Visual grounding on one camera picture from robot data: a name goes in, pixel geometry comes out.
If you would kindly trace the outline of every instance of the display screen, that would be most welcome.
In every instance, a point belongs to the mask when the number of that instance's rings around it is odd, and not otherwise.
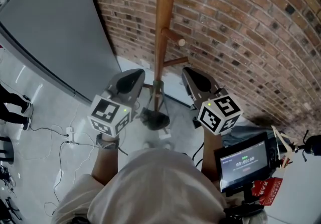
[[[222,168],[221,187],[225,188],[268,165],[265,142],[260,142],[238,153],[220,159]]]

